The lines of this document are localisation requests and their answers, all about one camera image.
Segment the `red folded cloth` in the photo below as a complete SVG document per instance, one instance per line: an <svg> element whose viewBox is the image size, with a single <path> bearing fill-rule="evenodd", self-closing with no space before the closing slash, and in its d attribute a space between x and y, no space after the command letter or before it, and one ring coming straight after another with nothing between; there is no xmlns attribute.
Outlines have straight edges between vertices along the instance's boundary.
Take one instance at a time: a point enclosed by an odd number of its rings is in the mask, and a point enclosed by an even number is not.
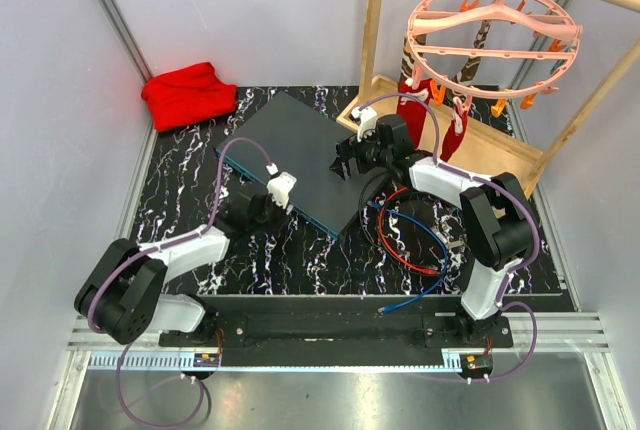
<svg viewBox="0 0 640 430"><path fill-rule="evenodd" d="M158 133L233 113L237 86L226 84L210 62L201 62L150 79L141 91Z"/></svg>

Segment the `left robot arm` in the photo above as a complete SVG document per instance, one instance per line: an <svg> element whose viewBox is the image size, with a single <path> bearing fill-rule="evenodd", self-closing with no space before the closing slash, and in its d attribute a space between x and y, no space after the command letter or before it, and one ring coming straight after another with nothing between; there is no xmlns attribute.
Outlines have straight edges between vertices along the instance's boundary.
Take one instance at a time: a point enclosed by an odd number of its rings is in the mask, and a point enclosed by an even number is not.
<svg viewBox="0 0 640 430"><path fill-rule="evenodd" d="M206 345L216 332L210 311L194 296L163 293L164 285L224 260L238 240L282 220L289 209L287 192L252 185L231 196L213 224L146 244L117 239L81 286L73 307L92 331L121 345L145 332L181 333L193 345Z"/></svg>

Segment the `red sock left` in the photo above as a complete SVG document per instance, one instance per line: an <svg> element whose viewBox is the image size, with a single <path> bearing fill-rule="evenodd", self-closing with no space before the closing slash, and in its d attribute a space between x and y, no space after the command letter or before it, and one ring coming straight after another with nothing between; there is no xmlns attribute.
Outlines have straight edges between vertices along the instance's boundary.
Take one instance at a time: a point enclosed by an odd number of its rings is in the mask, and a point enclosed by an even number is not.
<svg viewBox="0 0 640 430"><path fill-rule="evenodd" d="M422 80L416 88L412 87L413 80L406 79L399 85L399 92L413 95L421 102L429 105L432 99L431 79ZM424 122L427 116L427 110L422 104L414 100L402 97L398 100L396 113L400 115L406 122L408 132L415 147L418 147L421 141Z"/></svg>

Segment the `red sock right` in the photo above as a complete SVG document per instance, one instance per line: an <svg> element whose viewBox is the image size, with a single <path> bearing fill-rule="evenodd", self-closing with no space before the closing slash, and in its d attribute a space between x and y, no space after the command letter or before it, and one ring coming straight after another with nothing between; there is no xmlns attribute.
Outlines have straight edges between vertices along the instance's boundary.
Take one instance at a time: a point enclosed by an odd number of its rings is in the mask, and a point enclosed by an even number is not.
<svg viewBox="0 0 640 430"><path fill-rule="evenodd" d="M445 134L440 159L448 162L460 147L468 127L469 109L460 97L453 98L452 118Z"/></svg>

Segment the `pink round clip hanger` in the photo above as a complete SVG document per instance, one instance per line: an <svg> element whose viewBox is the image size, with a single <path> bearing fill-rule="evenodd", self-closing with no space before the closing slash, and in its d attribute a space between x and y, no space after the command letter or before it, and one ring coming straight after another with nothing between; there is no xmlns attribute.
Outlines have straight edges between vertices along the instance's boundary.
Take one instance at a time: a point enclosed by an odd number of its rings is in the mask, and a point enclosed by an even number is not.
<svg viewBox="0 0 640 430"><path fill-rule="evenodd" d="M485 47L473 48L481 22L491 28ZM423 0L409 16L406 37L414 58L412 78L427 78L441 92L451 91L464 101L498 101L497 114L510 100L531 107L536 98L558 90L560 79L577 58L583 27L554 0ZM457 84L453 78L469 56L479 55L491 70L499 65L541 63L546 77L529 84L484 90L475 83Z"/></svg>

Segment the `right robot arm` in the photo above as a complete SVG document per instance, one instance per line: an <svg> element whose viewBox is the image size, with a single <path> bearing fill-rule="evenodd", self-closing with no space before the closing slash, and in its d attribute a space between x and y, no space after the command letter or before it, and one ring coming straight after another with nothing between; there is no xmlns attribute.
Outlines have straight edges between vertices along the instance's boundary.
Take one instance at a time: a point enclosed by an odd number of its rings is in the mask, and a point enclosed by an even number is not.
<svg viewBox="0 0 640 430"><path fill-rule="evenodd" d="M418 150L398 115L386 115L362 136L336 144L331 170L347 180L354 173L386 170L413 191L458 208L473 268L460 307L445 330L466 346L476 346L497 326L508 275L536 258L537 223L515 175L487 176L441 163Z"/></svg>

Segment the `brown striped sock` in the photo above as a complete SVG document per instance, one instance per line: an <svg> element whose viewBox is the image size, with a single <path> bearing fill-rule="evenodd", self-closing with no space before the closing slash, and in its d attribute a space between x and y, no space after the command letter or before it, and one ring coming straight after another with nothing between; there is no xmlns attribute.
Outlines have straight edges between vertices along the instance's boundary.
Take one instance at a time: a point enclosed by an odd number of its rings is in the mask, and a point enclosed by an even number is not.
<svg viewBox="0 0 640 430"><path fill-rule="evenodd" d="M411 54L411 50L408 44L407 37L404 37L402 48L402 59L400 67L400 75L398 78L398 85L404 83L407 79L412 78L414 66L414 58Z"/></svg>
<svg viewBox="0 0 640 430"><path fill-rule="evenodd" d="M483 20L480 28L476 33L473 48L481 50L485 47L486 40L491 28L491 22L489 20ZM468 86L474 79L481 63L481 57L479 55L469 56L461 70L453 78L453 81L457 84Z"/></svg>

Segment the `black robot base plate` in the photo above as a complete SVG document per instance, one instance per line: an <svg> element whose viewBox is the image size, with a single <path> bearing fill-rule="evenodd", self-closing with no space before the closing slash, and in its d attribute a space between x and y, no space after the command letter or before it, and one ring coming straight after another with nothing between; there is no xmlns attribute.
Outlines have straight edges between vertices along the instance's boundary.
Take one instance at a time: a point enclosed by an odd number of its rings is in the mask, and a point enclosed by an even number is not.
<svg viewBox="0 0 640 430"><path fill-rule="evenodd" d="M391 296L207 297L202 330L195 335L168 330L159 344L210 349L220 343L223 367L239 371L453 370L456 350L514 349L517 324L531 323L520 303L540 324L574 309L567 295L513 295L501 316L474 323L464 316L457 295L431 295L381 314L393 301Z"/></svg>

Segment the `brown striped sock back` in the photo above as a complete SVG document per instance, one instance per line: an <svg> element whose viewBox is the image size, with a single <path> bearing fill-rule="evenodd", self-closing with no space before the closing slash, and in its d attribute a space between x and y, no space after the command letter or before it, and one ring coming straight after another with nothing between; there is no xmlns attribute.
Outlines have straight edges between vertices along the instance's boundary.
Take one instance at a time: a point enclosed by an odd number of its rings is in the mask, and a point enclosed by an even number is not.
<svg viewBox="0 0 640 430"><path fill-rule="evenodd" d="M491 28L491 22L489 20L483 20L480 28L476 33L473 48L481 50L485 47L486 40ZM453 81L457 84L468 86L474 79L481 63L481 57L479 55L469 56L461 70L453 78Z"/></svg>

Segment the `dark blue network switch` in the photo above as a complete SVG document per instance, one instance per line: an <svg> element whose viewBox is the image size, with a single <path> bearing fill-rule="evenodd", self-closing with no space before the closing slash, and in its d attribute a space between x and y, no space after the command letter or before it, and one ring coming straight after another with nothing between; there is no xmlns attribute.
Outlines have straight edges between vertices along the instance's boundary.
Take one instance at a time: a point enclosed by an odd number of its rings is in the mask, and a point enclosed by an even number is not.
<svg viewBox="0 0 640 430"><path fill-rule="evenodd" d="M352 165L350 180L342 180L329 170L336 157L336 144L352 134L289 94L278 92L223 140L216 151L221 152L238 137L258 143L279 170L297 178L290 193L296 212L342 242L357 220L360 195L370 198L384 184L383 178L376 183L368 182L383 172L381 168L360 174Z"/></svg>

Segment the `red sock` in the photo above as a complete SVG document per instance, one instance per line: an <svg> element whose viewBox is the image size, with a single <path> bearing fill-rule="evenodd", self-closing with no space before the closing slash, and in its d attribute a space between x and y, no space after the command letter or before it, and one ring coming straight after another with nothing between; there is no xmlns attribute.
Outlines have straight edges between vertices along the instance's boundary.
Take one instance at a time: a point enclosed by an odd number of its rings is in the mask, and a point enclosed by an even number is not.
<svg viewBox="0 0 640 430"><path fill-rule="evenodd" d="M469 109L460 97L453 98L452 118L445 134L440 159L448 162L460 147L468 127Z"/></svg>
<svg viewBox="0 0 640 430"><path fill-rule="evenodd" d="M416 88L412 87L413 80L406 79L399 85L399 92L413 95L421 102L429 105L432 99L431 79L422 80ZM398 100L396 113L400 115L406 122L408 132L415 147L418 147L421 141L424 122L427 116L427 110L422 104L414 100L402 97Z"/></svg>

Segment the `brown striped sock front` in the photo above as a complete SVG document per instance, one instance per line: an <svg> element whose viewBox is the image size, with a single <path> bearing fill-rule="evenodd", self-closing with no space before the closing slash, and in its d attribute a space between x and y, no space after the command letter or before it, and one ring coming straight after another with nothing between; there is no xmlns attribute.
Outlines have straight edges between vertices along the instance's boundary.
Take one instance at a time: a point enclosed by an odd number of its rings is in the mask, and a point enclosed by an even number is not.
<svg viewBox="0 0 640 430"><path fill-rule="evenodd" d="M414 58L411 54L411 50L408 44L407 37L404 37L402 48L402 59L400 67L400 75L398 78L398 85L404 83L407 79L412 78L414 66Z"/></svg>

